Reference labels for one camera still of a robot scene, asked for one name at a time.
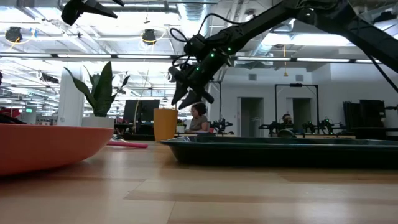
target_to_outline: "potted plant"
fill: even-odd
[[[127,76],[123,80],[122,86],[116,89],[115,94],[112,94],[113,75],[111,62],[108,62],[104,66],[100,75],[90,75],[87,68],[85,67],[90,77],[90,82],[93,85],[91,91],[84,82],[75,78],[69,69],[65,67],[64,69],[72,77],[76,88],[86,96],[88,103],[93,108],[94,116],[83,118],[82,126],[93,128],[113,128],[114,119],[107,118],[106,115],[111,109],[111,105],[116,95],[122,92],[122,87],[127,84],[130,76]]]
[[[185,132],[185,124],[182,120],[177,119],[177,129],[176,129],[177,133],[184,133]]]

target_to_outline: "dark hair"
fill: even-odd
[[[204,103],[195,103],[192,107],[198,112],[199,116],[202,116],[207,112],[206,105]]]
[[[285,119],[287,116],[290,116],[290,114],[284,114],[284,115],[282,116],[282,119]]]

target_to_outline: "wooden tabletop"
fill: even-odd
[[[149,144],[0,179],[0,223],[398,223],[397,171],[188,166]]]

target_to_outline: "doorway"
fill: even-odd
[[[239,133],[241,137],[262,137],[262,131],[258,128],[264,116],[264,99],[252,97],[238,98],[238,114],[240,114]]]
[[[293,127],[303,129],[303,124],[311,121],[311,99],[293,98]]]

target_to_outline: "orange tray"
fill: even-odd
[[[0,124],[0,175],[82,161],[111,139],[113,129]]]

